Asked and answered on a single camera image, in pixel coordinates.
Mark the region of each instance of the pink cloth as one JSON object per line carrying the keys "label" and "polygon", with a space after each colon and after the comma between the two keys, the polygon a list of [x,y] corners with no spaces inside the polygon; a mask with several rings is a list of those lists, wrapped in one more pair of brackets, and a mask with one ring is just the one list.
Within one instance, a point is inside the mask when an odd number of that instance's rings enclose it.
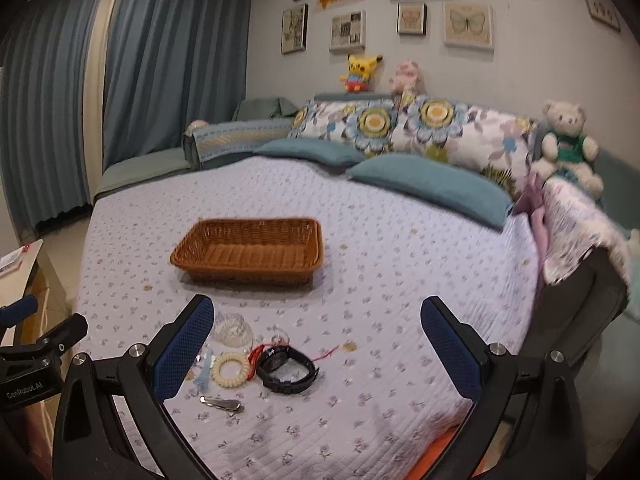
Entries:
{"label": "pink cloth", "polygon": [[538,270],[541,272],[549,251],[549,229],[545,225],[545,197],[542,194],[542,185],[539,174],[529,173],[527,185],[513,206],[514,215],[529,215],[529,225],[538,248]]}

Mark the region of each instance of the black watch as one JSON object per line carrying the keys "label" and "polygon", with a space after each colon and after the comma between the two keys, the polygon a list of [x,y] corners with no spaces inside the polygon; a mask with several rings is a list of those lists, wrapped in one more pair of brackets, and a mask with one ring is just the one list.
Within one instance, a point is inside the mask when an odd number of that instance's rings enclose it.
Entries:
{"label": "black watch", "polygon": [[[300,363],[309,373],[299,381],[281,381],[271,374],[278,370],[289,359]],[[302,352],[291,346],[273,346],[260,355],[255,373],[261,378],[262,384],[274,393],[292,395],[304,392],[316,380],[318,368],[314,362]]]}

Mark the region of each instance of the wooden cabinet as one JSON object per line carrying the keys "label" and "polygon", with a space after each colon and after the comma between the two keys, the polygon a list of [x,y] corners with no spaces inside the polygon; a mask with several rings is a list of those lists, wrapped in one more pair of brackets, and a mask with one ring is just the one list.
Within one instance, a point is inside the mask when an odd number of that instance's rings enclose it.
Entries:
{"label": "wooden cabinet", "polygon": [[[38,300],[38,311],[28,317],[17,329],[10,329],[2,339],[2,345],[34,343],[42,334],[71,315],[66,304],[66,293],[51,264],[42,240],[30,244],[22,256],[20,268],[0,278],[0,304],[8,305],[27,294]],[[72,349],[62,356],[62,375],[66,377]],[[50,450],[53,445],[53,428],[56,423],[60,395],[44,400],[29,409],[38,433]]]}

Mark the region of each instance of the teal cushion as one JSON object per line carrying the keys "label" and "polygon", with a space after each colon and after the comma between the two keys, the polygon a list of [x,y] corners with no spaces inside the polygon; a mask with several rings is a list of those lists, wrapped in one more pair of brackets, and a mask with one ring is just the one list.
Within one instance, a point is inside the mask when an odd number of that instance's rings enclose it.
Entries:
{"label": "teal cushion", "polygon": [[184,158],[182,148],[128,158],[107,168],[100,181],[97,196],[189,170],[190,164]]}
{"label": "teal cushion", "polygon": [[631,260],[631,286],[629,287],[629,303],[624,314],[640,325],[640,260]]}
{"label": "teal cushion", "polygon": [[276,139],[254,150],[254,153],[305,158],[332,168],[350,168],[367,160],[366,156],[348,144],[319,139]]}
{"label": "teal cushion", "polygon": [[640,227],[640,171],[602,149],[594,166],[604,181],[602,206],[607,215],[628,229]]}
{"label": "teal cushion", "polygon": [[276,117],[290,117],[298,113],[298,107],[284,97],[245,99],[231,119],[232,121],[256,121]]}
{"label": "teal cushion", "polygon": [[360,92],[357,94],[335,93],[316,94],[315,101],[375,101],[378,99],[394,99],[391,94],[376,94],[374,92]]}
{"label": "teal cushion", "polygon": [[417,196],[502,229],[511,198],[483,176],[418,155],[383,155],[347,171],[354,180]]}

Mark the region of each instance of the pink plush toy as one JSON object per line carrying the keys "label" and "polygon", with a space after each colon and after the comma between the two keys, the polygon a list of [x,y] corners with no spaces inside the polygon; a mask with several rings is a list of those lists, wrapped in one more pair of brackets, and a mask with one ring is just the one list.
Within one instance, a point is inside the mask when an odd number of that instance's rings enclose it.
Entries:
{"label": "pink plush toy", "polygon": [[422,81],[422,75],[420,74],[418,64],[415,61],[407,59],[398,66],[396,75],[390,80],[391,92],[393,94],[410,91],[415,92],[418,89],[417,87],[420,81]]}

